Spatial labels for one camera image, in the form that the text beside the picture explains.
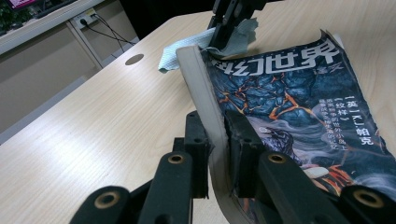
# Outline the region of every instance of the desk grommet hole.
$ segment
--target desk grommet hole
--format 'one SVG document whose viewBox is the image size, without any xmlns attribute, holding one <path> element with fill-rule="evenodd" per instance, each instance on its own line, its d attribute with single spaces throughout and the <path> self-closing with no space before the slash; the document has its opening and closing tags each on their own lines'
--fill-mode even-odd
<svg viewBox="0 0 396 224">
<path fill-rule="evenodd" d="M 136 54 L 125 62 L 125 65 L 132 65 L 134 63 L 139 62 L 144 57 L 144 54 Z"/>
</svg>

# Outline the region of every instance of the cover illustration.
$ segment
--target cover illustration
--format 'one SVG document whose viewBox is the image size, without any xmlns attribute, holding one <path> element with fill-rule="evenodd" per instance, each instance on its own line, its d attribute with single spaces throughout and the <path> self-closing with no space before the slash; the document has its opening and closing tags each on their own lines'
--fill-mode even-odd
<svg viewBox="0 0 396 224">
<path fill-rule="evenodd" d="M 379 135 L 346 52 L 318 41 L 240 59 L 203 51 L 221 111 L 245 114 L 262 142 L 290 155 L 316 186 L 335 195 L 348 185 L 396 200 L 396 160 Z M 254 219 L 247 201 L 241 201 Z"/>
</svg>

